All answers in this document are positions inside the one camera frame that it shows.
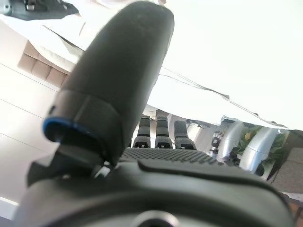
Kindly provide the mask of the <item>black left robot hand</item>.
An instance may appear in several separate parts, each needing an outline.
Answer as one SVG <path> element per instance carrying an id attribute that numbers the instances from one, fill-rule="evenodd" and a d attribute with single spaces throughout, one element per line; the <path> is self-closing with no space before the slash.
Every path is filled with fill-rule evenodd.
<path id="1" fill-rule="evenodd" d="M 167 53 L 174 16 L 135 2 L 99 32 L 43 123 L 60 145 L 34 161 L 17 227 L 293 227 L 281 193 L 201 152 L 137 149 L 122 161 Z"/>

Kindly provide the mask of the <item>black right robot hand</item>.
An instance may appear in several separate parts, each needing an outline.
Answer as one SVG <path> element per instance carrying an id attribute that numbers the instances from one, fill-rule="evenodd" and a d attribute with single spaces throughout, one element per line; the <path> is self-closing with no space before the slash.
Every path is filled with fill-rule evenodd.
<path id="1" fill-rule="evenodd" d="M 78 14 L 78 9 L 63 0 L 12 0 L 11 16 L 25 21 L 62 19 Z"/>

